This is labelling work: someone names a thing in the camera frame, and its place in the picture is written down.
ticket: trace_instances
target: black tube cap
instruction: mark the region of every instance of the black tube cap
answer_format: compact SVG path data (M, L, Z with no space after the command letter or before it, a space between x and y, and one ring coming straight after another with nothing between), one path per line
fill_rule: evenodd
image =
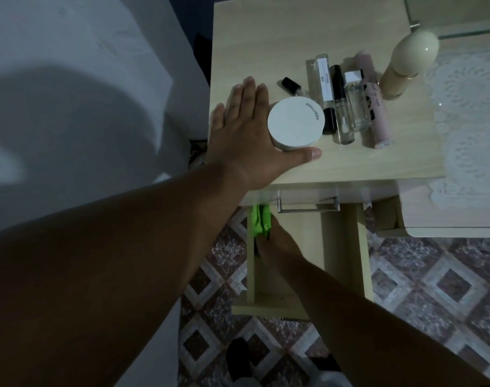
M332 66L332 92L335 95L335 100L345 99L345 80L339 65Z
M300 89L300 85L295 83L292 79L288 77L284 77L282 80L282 86L286 88L292 95L295 95L295 92Z
M332 107L324 109L325 125L322 134L334 134L338 131L338 120L336 112Z

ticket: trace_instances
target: hand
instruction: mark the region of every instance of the hand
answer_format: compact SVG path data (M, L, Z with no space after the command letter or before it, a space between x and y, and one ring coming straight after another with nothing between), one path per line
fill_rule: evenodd
M248 190L262 189L279 175L317 160L318 148L290 152L276 149L268 133L268 89L247 77L233 88L229 108L220 103L213 112L206 163L223 163L237 171Z
M269 239L259 235L256 237L256 244L261 259L267 266L278 270L281 274L297 262L305 261L295 240L280 226L274 215L272 215Z

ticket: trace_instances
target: white lace tablecloth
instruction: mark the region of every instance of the white lace tablecloth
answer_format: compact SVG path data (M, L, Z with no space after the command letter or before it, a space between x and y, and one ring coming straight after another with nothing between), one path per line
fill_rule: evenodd
M426 82L447 174L429 184L431 200L490 208L490 48L441 51Z

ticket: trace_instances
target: bright green object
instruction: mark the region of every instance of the bright green object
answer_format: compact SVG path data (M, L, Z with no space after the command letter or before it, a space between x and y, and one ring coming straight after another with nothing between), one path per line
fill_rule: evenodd
M255 205L252 207L252 232L254 237L263 235L268 238L272 228L272 218L268 205Z

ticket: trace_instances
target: white round container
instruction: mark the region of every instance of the white round container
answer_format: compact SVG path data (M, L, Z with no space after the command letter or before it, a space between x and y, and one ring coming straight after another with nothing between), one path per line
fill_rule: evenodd
M322 136L324 124L324 111L318 103L301 96L281 100L268 116L272 142L282 151L313 145Z

